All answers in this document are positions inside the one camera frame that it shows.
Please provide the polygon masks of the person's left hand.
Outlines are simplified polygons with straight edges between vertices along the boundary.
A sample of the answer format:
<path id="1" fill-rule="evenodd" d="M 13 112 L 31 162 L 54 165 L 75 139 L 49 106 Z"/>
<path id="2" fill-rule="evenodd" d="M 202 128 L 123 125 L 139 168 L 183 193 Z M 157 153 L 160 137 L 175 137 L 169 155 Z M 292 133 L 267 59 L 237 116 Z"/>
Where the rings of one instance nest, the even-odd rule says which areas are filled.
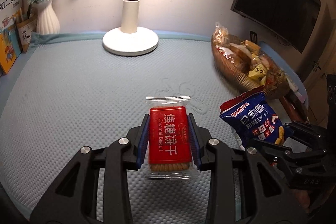
<path id="1" fill-rule="evenodd" d="M 302 206 L 303 210 L 307 213 L 310 206 L 310 198 L 306 190 L 292 190 L 296 200 Z"/>

